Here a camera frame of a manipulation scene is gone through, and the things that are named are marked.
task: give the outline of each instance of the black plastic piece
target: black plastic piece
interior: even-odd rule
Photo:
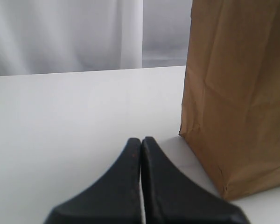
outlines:
[[[153,137],[142,142],[141,180],[147,224],[249,224],[240,208],[181,173]]]
[[[45,224],[140,224],[139,139],[131,138],[111,168],[91,187],[55,207]]]

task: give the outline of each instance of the black object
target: black object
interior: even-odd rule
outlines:
[[[140,224],[139,139],[128,140],[111,168],[91,187],[55,207],[45,224]]]
[[[153,137],[141,149],[147,224],[248,224],[240,208],[200,188],[167,158]]]

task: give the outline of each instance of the background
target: background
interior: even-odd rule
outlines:
[[[0,0],[0,76],[185,65],[192,0]]]

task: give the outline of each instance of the brown paper bag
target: brown paper bag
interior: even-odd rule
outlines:
[[[193,0],[180,135],[218,191],[280,185],[280,0]]]

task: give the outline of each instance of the white table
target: white table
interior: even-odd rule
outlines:
[[[40,224],[96,181],[129,137],[156,138],[217,194],[178,137],[184,66],[0,77],[0,224]],[[234,202],[252,224],[280,224],[280,187]]]

